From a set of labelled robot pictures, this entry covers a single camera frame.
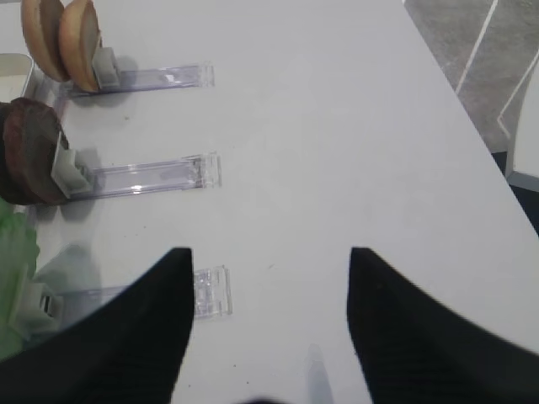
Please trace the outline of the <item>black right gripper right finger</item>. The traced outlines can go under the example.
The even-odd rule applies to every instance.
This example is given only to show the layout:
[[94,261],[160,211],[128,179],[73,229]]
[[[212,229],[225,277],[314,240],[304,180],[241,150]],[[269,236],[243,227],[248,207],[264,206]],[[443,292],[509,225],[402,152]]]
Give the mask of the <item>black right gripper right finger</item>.
[[538,356],[424,293],[367,247],[350,253],[347,320],[375,403],[536,403]]

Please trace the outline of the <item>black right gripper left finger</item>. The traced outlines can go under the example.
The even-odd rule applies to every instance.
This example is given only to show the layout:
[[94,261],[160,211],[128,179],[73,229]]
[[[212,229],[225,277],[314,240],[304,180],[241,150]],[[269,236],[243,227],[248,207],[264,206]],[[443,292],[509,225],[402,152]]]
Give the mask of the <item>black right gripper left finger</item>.
[[169,403],[195,313],[176,247],[91,316],[1,363],[3,403]]

